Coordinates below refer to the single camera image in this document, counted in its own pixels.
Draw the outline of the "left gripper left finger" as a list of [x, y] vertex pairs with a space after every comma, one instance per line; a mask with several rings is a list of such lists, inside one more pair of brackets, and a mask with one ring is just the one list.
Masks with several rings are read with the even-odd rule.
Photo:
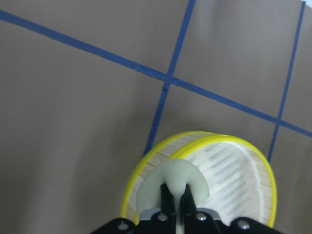
[[160, 186], [161, 206], [160, 210], [167, 216], [176, 216], [175, 200], [166, 184]]

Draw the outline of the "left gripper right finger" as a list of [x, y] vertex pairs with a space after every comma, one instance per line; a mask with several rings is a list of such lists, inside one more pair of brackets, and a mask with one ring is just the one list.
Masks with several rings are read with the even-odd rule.
[[191, 191], [191, 186], [186, 185], [185, 192], [180, 199], [180, 213], [182, 215], [192, 215], [196, 212], [196, 205]]

